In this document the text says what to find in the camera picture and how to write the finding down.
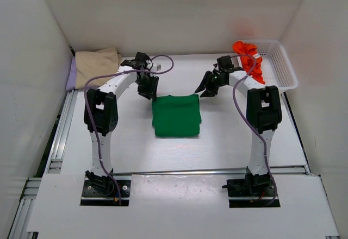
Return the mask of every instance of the folded beige fabric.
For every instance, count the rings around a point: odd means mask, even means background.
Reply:
[[[76,53],[76,85],[81,89],[86,82],[95,76],[116,73],[121,63],[122,55],[117,53],[116,47],[110,47],[97,52]],[[102,86],[110,78],[92,81],[89,86]]]

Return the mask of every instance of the folded green cloth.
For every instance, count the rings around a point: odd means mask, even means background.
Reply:
[[[158,97],[152,102],[152,125],[158,137],[193,137],[202,122],[198,95]]]

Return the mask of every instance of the orange cloth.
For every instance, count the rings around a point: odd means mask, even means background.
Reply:
[[[263,80],[263,77],[262,77],[262,70],[261,70],[262,57],[257,53],[256,46],[250,45],[248,43],[243,43],[242,41],[238,41],[232,45],[232,49],[237,54],[248,54],[256,58],[256,65],[255,65],[255,68],[250,73],[250,76],[252,76],[252,78],[258,81],[259,83],[265,84],[265,81]],[[254,63],[253,59],[247,56],[241,56],[240,60],[241,60],[243,69],[246,72],[248,72],[253,66],[253,63]]]

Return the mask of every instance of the white tabletop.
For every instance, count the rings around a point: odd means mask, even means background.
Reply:
[[[176,55],[174,69],[160,75],[158,96],[192,94],[204,73],[213,69],[223,54]],[[166,58],[158,58],[162,70]],[[111,137],[114,172],[155,172],[198,169],[245,168],[251,151],[251,131],[240,118],[232,100],[232,88],[219,89],[214,98],[201,98],[201,132],[192,139],[160,139],[154,135],[151,102],[133,84],[118,100],[119,122]],[[246,110],[246,98],[237,93]],[[62,174],[83,174],[91,166],[91,138],[83,122],[84,98],[79,92],[65,146]],[[283,119],[272,140],[271,166],[303,166],[306,160],[288,112],[282,102]]]
[[[229,176],[134,175],[128,207],[80,206],[84,175],[45,174],[28,224],[54,238],[307,238],[337,236],[319,177],[275,175],[277,208],[230,209]]]

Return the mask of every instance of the white plastic basket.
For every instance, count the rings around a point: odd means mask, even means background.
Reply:
[[[276,40],[242,40],[256,45],[256,51],[262,56],[261,70],[266,86],[275,85],[279,93],[295,89],[297,78],[282,44]]]

